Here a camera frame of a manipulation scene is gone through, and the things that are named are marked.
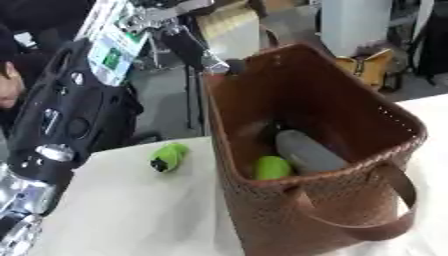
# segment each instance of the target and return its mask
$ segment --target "robotic arm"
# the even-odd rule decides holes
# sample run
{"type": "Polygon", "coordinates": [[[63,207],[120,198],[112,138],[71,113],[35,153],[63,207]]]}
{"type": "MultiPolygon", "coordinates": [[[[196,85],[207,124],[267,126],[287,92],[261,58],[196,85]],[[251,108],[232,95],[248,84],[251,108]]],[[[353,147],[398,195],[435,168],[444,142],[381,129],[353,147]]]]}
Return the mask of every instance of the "robotic arm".
{"type": "Polygon", "coordinates": [[[227,73],[178,16],[212,0],[98,0],[77,38],[49,63],[31,91],[0,165],[0,256],[25,255],[122,106],[121,86],[146,41],[162,40],[186,64],[227,73]]]}

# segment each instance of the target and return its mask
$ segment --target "green plush toy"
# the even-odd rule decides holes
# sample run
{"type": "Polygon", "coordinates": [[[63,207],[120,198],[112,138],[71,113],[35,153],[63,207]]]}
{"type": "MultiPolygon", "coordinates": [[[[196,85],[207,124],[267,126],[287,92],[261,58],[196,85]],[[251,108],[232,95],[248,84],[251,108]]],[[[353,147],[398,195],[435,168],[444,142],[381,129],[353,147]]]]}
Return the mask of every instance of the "green plush toy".
{"type": "Polygon", "coordinates": [[[189,149],[187,146],[172,143],[157,150],[151,157],[151,166],[159,172],[176,170],[185,158],[189,149]]]}
{"type": "Polygon", "coordinates": [[[257,161],[255,174],[257,180],[281,179],[291,174],[291,165],[281,157],[264,156],[257,161]]]}

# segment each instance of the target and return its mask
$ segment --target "brown wicker basket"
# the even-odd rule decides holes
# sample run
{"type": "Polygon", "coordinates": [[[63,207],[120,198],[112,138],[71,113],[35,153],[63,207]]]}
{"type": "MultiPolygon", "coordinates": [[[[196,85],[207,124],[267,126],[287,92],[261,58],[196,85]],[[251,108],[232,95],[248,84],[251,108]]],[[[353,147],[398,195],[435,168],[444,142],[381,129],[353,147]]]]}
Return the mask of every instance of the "brown wicker basket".
{"type": "Polygon", "coordinates": [[[226,201],[248,256],[315,255],[391,239],[413,224],[416,191],[402,170],[422,123],[304,44],[247,59],[238,76],[208,76],[211,126],[226,201]],[[345,169],[255,181],[273,119],[346,159],[345,169]],[[409,212],[397,217],[401,197],[409,212]]]}

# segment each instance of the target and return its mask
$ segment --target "basket handle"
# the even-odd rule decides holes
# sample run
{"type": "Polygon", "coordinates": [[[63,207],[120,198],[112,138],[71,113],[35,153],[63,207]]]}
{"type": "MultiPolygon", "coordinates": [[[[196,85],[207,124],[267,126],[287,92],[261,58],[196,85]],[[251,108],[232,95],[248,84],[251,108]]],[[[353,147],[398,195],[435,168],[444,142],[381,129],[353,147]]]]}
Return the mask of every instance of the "basket handle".
{"type": "Polygon", "coordinates": [[[383,241],[398,237],[406,233],[414,224],[417,191],[412,181],[406,174],[394,164],[384,164],[374,171],[377,175],[382,176],[403,199],[409,208],[409,211],[391,222],[370,225],[370,226],[349,226],[342,225],[332,221],[318,217],[316,208],[304,189],[299,189],[296,200],[299,204],[299,210],[306,216],[329,225],[333,228],[344,231],[351,237],[363,241],[383,241]]]}

